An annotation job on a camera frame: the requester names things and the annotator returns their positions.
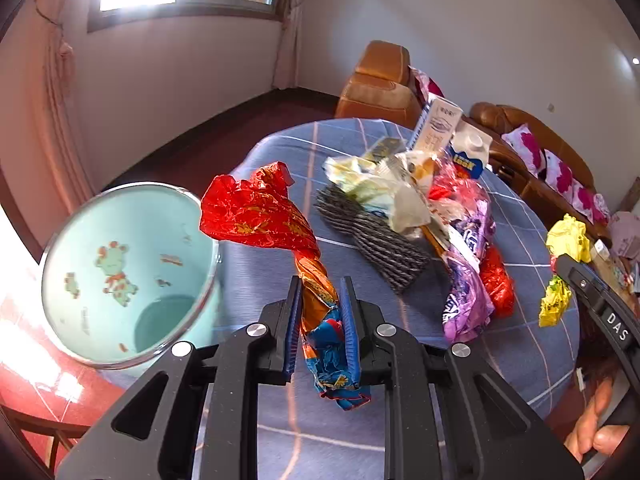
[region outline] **pink curtain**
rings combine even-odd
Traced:
[[[305,0],[289,0],[273,73],[273,86],[279,89],[298,86],[300,66],[302,4]]]
[[[82,166],[67,106],[74,77],[74,52],[60,23],[66,0],[35,0],[37,14],[29,44],[29,99],[34,127],[60,199],[72,213],[94,195]]]

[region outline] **finger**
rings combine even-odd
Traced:
[[[569,450],[578,462],[582,462],[582,453],[578,449],[578,437],[573,430],[564,441],[564,446]]]
[[[594,397],[587,405],[587,409],[575,423],[575,433],[578,439],[578,450],[580,453],[586,453],[593,447],[593,437],[598,430],[598,415],[595,411]]]
[[[596,393],[593,394],[593,398],[595,399],[594,403],[596,416],[599,417],[605,412],[605,410],[609,406],[609,403],[611,402],[612,395],[613,381],[611,380],[611,378],[604,379],[604,381],[602,381],[598,385]]]
[[[593,447],[607,456],[612,455],[628,430],[628,426],[604,426],[596,433]]]

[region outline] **plaid tablecloth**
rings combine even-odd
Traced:
[[[270,162],[287,164],[296,183],[289,196],[306,215],[318,238],[322,262],[334,283],[351,276],[359,299],[378,304],[388,322],[404,327],[420,341],[445,347],[442,310],[448,293],[446,270],[433,262],[402,298],[367,263],[348,238],[328,227],[313,203],[327,183],[322,164],[328,156],[360,155],[383,136],[407,139],[410,131],[386,121],[341,119],[304,124],[258,143],[234,171],[236,178]],[[551,278],[546,229],[495,175],[485,172],[482,185],[492,199],[497,223],[494,242],[515,281],[512,317],[492,321],[471,343],[542,417],[560,399],[574,370],[579,322],[575,303],[553,328],[538,327],[540,299]],[[286,296],[295,273],[289,251],[266,250],[223,242],[225,324],[229,330],[258,319],[262,307]],[[291,384],[261,386],[258,405],[258,476],[264,479],[381,478],[384,464],[384,392],[373,388],[373,400],[344,412],[320,399],[311,373],[298,356]]]

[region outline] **purple plastic wrapper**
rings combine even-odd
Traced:
[[[442,314],[444,335],[451,343],[471,341],[489,324],[495,307],[473,267],[457,253],[446,255],[452,286]]]
[[[491,242],[495,222],[490,213],[488,200],[476,200],[476,212],[467,219],[451,223],[479,262],[484,258],[484,250]]]

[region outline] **silver bolt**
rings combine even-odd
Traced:
[[[246,332],[248,333],[248,335],[250,335],[251,337],[260,337],[261,335],[263,335],[265,332],[267,332],[267,327],[264,326],[262,323],[254,323],[252,325],[249,325],[246,328]]]
[[[178,341],[171,347],[171,353],[176,357],[184,357],[191,352],[191,345],[187,341]]]
[[[451,351],[456,357],[469,357],[471,355],[471,348],[464,343],[456,343],[451,347]]]
[[[396,335],[396,327],[389,323],[383,323],[378,325],[376,332],[378,332],[378,335],[381,335],[382,337],[391,337]]]

